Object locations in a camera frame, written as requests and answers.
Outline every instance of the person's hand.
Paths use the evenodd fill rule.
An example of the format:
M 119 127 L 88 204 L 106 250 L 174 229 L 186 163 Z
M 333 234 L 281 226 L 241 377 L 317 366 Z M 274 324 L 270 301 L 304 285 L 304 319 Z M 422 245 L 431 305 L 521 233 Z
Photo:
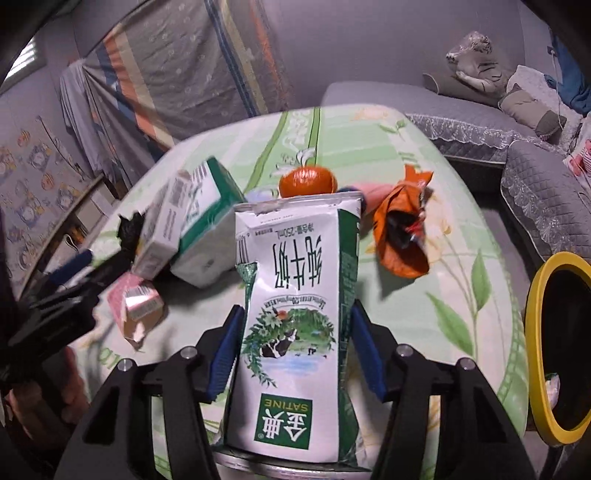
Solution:
M 76 366 L 76 354 L 70 347 L 65 348 L 70 378 L 61 391 L 66 408 L 61 420 L 76 424 L 88 410 L 89 403 L 84 394 L 84 382 Z M 36 382 L 15 385 L 7 396 L 14 416 L 23 430 L 40 449 L 63 447 L 70 436 L 69 430 L 43 400 L 41 388 Z

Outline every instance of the crumpled bag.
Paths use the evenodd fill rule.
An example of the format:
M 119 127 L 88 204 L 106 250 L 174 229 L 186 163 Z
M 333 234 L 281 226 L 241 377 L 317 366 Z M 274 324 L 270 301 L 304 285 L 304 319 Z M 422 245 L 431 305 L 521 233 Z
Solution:
M 429 272 L 425 251 L 426 187 L 432 171 L 404 166 L 404 180 L 374 213 L 374 240 L 380 263 L 393 275 L 417 278 Z

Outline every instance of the plush toy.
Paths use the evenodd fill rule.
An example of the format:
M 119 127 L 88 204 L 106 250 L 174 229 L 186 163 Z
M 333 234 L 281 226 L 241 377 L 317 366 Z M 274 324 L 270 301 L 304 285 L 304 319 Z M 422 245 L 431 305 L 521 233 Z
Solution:
M 447 53 L 446 60 L 461 82 L 494 97 L 505 94 L 512 73 L 500 65 L 486 35 L 470 32 Z

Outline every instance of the window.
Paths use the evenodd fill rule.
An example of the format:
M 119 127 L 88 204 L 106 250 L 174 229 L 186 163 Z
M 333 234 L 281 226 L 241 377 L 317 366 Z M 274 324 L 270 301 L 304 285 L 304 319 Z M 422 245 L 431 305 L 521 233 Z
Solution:
M 2 86 L 0 86 L 0 93 L 4 93 L 24 77 L 43 67 L 43 65 L 45 65 L 45 61 L 37 46 L 35 37 L 33 37 L 12 64 L 12 68 L 8 72 Z

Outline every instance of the tangerine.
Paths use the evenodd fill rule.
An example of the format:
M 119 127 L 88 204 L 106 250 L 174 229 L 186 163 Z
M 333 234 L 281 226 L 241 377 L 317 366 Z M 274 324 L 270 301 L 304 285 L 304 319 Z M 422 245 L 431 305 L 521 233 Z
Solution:
M 336 190 L 335 176 L 324 167 L 299 167 L 283 175 L 279 181 L 279 193 L 282 198 L 334 193 Z

